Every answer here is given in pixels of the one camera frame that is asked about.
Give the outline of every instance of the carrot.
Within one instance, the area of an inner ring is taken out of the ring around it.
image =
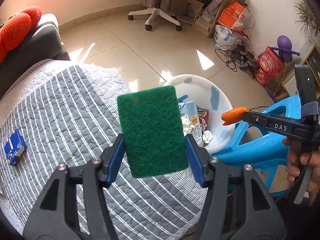
[[[225,121],[223,125],[230,125],[242,120],[242,114],[244,112],[249,112],[250,110],[245,106],[239,106],[237,108],[231,109],[230,111],[223,113],[221,119]]]

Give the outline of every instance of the plastic bag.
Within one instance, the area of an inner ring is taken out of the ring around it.
[[[212,2],[207,6],[206,9],[202,12],[202,19],[207,23],[212,23],[218,12],[218,5],[222,0],[212,0]]]
[[[233,1],[220,15],[218,22],[231,30],[243,30],[250,27],[253,17],[241,4]]]
[[[233,50],[237,47],[238,44],[241,44],[241,38],[237,33],[233,33],[232,30],[223,27],[219,24],[215,26],[214,34],[213,34],[213,43],[217,46],[223,46],[221,49],[223,50]]]

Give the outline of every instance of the office chair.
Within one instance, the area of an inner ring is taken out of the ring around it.
[[[174,15],[173,13],[165,13],[163,10],[160,9],[160,5],[161,5],[161,0],[156,0],[156,6],[154,8],[148,8],[145,10],[141,10],[141,11],[135,11],[135,12],[130,12],[128,19],[130,21],[133,20],[133,15],[145,15],[145,14],[151,14],[151,16],[149,17],[149,19],[146,21],[145,25],[146,25],[146,30],[147,31],[151,31],[152,30],[152,25],[150,24],[151,21],[157,16],[160,15],[162,18],[174,23],[176,25],[176,30],[179,32],[182,30],[181,24],[179,21],[177,21],[176,19],[174,19],[172,16]]]

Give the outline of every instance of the screw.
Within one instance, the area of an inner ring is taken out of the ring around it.
[[[247,170],[247,171],[251,171],[252,170],[252,166],[250,164],[246,164],[244,166],[244,168]]]
[[[210,157],[210,162],[211,163],[217,163],[218,161],[219,161],[219,159],[217,157],[215,157],[215,156]]]
[[[100,157],[95,157],[95,158],[92,159],[92,162],[93,162],[94,164],[98,164],[98,163],[101,162],[101,158],[100,158]]]
[[[67,168],[67,165],[64,164],[64,163],[61,163],[61,164],[58,166],[58,170],[59,170],[59,171],[63,171],[63,170],[65,170],[66,168]]]

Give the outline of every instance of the green leaves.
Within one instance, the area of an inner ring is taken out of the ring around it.
[[[316,36],[318,35],[320,29],[320,22],[316,20],[313,11],[310,9],[309,5],[305,0],[301,0],[300,3],[295,3],[294,6],[299,15],[299,21],[296,21],[302,24],[301,31],[304,30],[304,33],[307,34],[308,31],[315,32]]]

